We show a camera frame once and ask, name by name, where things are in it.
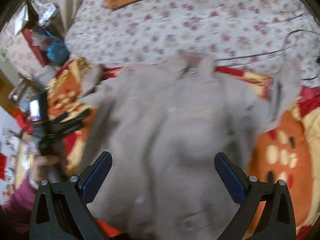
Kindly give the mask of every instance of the clutter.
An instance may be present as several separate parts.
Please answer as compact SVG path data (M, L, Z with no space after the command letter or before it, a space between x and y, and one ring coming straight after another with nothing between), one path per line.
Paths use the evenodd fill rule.
M18 15L14 21L14 36L17 36L26 26L32 26L38 19L38 15L29 0L19 7Z
M17 124L21 128L21 130L25 130L28 126L25 116L22 114L21 111L16 110L13 112L13 117L16 120Z
M70 53L64 41L41 28L34 28L32 35L33 46L39 46L41 51L46 52L47 58L55 66L62 66L68 60Z
M86 95L92 90L101 79L101 76L101 66L93 66L84 58L79 57L70 60L62 69L57 71L54 78L48 84L48 114L50 118L54 119L67 111L69 116L62 120L63 122L67 122L71 118L78 118L79 114L87 109L90 110L90 115L84 119L84 128L63 139L65 153L69 162L67 166L68 174L77 171L89 134L90 125L97 113L95 106L80 102L77 98ZM22 113L15 113L15 118L21 128L25 130L22 138L24 146L20 148L20 156L17 160L18 169L16 171L15 186L18 187L22 183L30 160L35 154L35 147L39 142L35 140L35 136L27 135L33 133L31 119L26 120Z
M17 163L17 156L16 155L10 155L9 156L9 162L8 164L14 167Z
M21 94L19 99L17 100L17 106L23 113L29 112L28 104L30 103L31 98L36 94L37 90L35 90L32 86L28 85L25 91Z
M39 0L35 0L34 3L38 7L39 26L48 27L50 22L59 14L58 4L55 2L42 4Z
M14 179L14 169L11 167L4 169L4 180L6 182L13 182Z
M14 152L18 152L19 145L20 145L20 138L17 137L17 134L11 131L10 129L7 130L6 135L6 145L8 145Z

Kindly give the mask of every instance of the gray cloth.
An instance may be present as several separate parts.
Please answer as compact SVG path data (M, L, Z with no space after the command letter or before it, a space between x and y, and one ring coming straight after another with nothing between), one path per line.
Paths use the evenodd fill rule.
M182 75L185 67L180 58L126 68L97 89L104 100L96 97L100 109L81 166L103 150L114 161L88 207L131 237L216 239L238 205L215 171L215 154L247 167L257 136L277 125L300 91L296 65L273 79L270 100L212 72L210 58Z

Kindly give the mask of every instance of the pink sleeve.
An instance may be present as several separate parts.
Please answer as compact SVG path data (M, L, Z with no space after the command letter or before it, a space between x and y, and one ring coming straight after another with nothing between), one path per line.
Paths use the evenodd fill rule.
M6 205L2 206L8 220L20 233L29 230L32 206L35 201L36 189L29 183L27 176L21 186L10 196Z

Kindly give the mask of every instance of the wire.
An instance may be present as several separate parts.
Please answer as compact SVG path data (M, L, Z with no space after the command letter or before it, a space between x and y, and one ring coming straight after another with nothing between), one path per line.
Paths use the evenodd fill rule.
M286 50L286 41L287 41L287 39L289 38L289 36L291 34L294 34L294 33L297 33L297 32L312 33L312 34L316 34L316 35L318 35L320 37L320 33L317 33L317 32L314 32L314 31L309 31L309 30L304 30L304 29L298 29L298 30L295 30L295 31L292 31L292 32L288 33L287 36L284 39L284 43L283 43L283 46L282 46L282 51L283 51L282 52L282 56L283 56L284 62L287 60L287 55L286 55L286 52L285 52L285 50ZM319 64L320 63L319 57L317 58L316 62L318 63L318 65L320 65ZM318 73L316 74L315 77L313 77L313 78L303 78L302 80L303 81L305 81L305 80L313 80L313 79L316 79L319 75L320 75L320 66L319 66L319 69L318 69Z

